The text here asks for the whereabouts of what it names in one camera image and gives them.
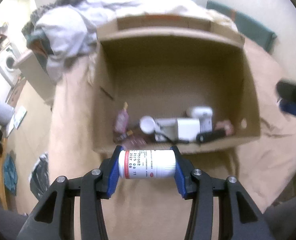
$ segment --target cardboard box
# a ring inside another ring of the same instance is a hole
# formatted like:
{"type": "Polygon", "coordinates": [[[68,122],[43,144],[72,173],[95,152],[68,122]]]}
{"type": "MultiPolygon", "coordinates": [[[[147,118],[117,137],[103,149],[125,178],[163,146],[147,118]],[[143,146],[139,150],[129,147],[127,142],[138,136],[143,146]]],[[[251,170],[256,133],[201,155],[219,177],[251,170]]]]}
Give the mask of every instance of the cardboard box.
{"type": "MultiPolygon", "coordinates": [[[[130,126],[144,115],[183,117],[192,106],[210,106],[214,125],[231,120],[233,136],[178,145],[184,154],[234,147],[260,136],[242,35],[205,20],[156,15],[116,19],[98,28],[97,36],[95,151],[113,151],[113,123],[125,101],[130,126]]],[[[146,149],[169,147],[153,143],[146,149]]]]}

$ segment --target tile floor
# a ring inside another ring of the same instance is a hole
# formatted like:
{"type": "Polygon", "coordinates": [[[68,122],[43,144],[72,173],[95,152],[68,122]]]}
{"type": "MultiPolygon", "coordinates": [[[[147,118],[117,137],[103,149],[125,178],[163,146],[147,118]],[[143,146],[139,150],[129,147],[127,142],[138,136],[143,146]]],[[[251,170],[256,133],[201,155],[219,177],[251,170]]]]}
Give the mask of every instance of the tile floor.
{"type": "Polygon", "coordinates": [[[14,151],[18,174],[15,203],[18,213],[23,214],[30,213],[37,204],[30,191],[28,177],[39,156],[48,149],[51,110],[29,82],[21,92],[16,110],[20,106],[27,109],[27,114],[18,130],[14,128],[8,137],[7,151],[14,151]]]}

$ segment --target brown tablecloth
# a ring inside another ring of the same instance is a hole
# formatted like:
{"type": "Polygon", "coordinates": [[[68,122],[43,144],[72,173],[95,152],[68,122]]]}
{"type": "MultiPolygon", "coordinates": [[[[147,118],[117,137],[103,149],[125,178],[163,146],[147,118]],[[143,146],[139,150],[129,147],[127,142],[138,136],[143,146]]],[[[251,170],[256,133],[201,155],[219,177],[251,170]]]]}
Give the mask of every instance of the brown tablecloth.
{"type": "MultiPolygon", "coordinates": [[[[210,176],[237,176],[264,212],[296,171],[296,117],[281,113],[276,105],[275,84],[286,77],[283,69],[254,42],[246,39],[244,49],[258,94],[260,139],[224,152],[185,157],[210,176]]],[[[51,182],[59,175],[83,176],[109,157],[92,150],[96,102],[90,64],[89,57],[78,58],[56,87],[49,144],[51,182]]],[[[173,179],[121,179],[113,197],[102,203],[109,239],[184,239],[191,201],[182,200],[173,179]]],[[[216,228],[217,207],[214,214],[216,228]]],[[[77,200],[76,239],[79,228],[77,200]]]]}

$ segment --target screw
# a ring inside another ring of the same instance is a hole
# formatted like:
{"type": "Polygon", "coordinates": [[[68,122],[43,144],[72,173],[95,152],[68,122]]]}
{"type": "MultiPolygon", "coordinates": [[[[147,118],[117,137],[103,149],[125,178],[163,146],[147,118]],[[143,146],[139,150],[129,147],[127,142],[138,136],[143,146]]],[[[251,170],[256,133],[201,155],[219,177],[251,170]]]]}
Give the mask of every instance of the screw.
{"type": "Polygon", "coordinates": [[[201,175],[201,170],[195,169],[195,170],[193,170],[193,174],[195,174],[197,176],[200,176],[201,175]]]}
{"type": "Polygon", "coordinates": [[[66,178],[65,178],[64,176],[59,176],[59,177],[57,178],[57,182],[59,182],[59,183],[64,182],[65,179],[66,179],[66,178]]]}
{"type": "Polygon", "coordinates": [[[99,175],[100,173],[101,173],[100,169],[94,169],[94,170],[91,171],[92,175],[99,175]]]}
{"type": "Polygon", "coordinates": [[[236,183],[236,182],[237,182],[237,179],[236,179],[234,176],[230,176],[230,177],[228,178],[228,180],[229,180],[229,182],[231,182],[231,183],[236,183]]]}

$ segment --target white blanket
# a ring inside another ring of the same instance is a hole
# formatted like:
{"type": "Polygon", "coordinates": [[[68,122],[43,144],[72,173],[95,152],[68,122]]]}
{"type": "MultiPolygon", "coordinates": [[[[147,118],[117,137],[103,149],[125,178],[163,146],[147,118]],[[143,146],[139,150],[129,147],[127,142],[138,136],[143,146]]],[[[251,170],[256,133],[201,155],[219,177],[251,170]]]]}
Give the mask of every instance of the white blanket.
{"type": "Polygon", "coordinates": [[[76,7],[62,6],[43,15],[36,24],[50,41],[47,71],[58,82],[67,59],[96,48],[96,28],[116,17],[142,14],[175,14],[210,20],[238,31],[227,16],[198,6],[191,0],[85,0],[76,7]]]}

